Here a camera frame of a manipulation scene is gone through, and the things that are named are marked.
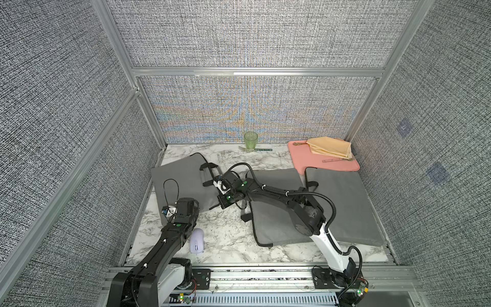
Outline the grey laptop bag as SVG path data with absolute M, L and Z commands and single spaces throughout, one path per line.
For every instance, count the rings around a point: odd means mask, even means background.
M 300 175 L 294 168 L 285 170 L 255 171 L 259 181 L 285 190 L 303 187 Z M 288 212 L 263 202 L 252 202 L 241 211 L 241 220 L 251 222 L 256 243 L 261 247 L 284 246 L 287 244 L 310 243 L 311 239 L 298 232 Z
M 208 162 L 201 153 L 152 169 L 162 225 L 168 223 L 164 211 L 179 198 L 197 200 L 201 212 L 217 207 L 219 192 L 213 179 L 220 173 L 220 167 Z
M 384 245 L 385 239 L 358 172 L 309 167 L 304 175 L 309 190 L 330 198 L 336 206 L 336 217 L 329 226 L 336 240 Z

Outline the lilac computer mouse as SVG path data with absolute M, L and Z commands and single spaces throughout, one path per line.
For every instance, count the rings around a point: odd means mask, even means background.
M 202 229 L 196 228 L 193 230 L 189 239 L 189 250 L 192 254 L 200 254 L 205 250 L 205 233 Z

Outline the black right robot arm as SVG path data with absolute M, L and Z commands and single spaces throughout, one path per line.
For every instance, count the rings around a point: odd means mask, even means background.
M 343 251 L 329 229 L 336 217 L 333 201 L 323 194 L 305 189 L 289 191 L 259 182 L 256 177 L 242 179 L 227 171 L 213 179 L 219 191 L 219 204 L 229 207 L 241 200 L 263 202 L 288 213 L 295 229 L 308 236 L 322 252 L 329 266 L 332 284 L 348 290 L 361 276 L 363 257 L 355 246 Z

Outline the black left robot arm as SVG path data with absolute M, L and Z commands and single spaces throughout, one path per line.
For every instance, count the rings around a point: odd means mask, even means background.
M 161 306 L 176 288 L 190 287 L 191 261 L 174 256 L 190 238 L 198 215 L 197 200 L 180 198 L 152 250 L 129 272 L 119 272 L 113 278 L 107 306 Z

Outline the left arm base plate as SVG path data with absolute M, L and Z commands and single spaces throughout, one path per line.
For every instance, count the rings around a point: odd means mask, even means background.
M 197 290 L 208 290 L 211 281 L 211 269 L 193 269 L 193 278 L 196 282 Z

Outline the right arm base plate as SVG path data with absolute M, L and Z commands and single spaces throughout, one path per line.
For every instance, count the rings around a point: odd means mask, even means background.
M 311 269 L 312 280 L 317 290 L 341 289 L 342 284 L 338 283 L 338 272 L 328 268 L 314 266 Z

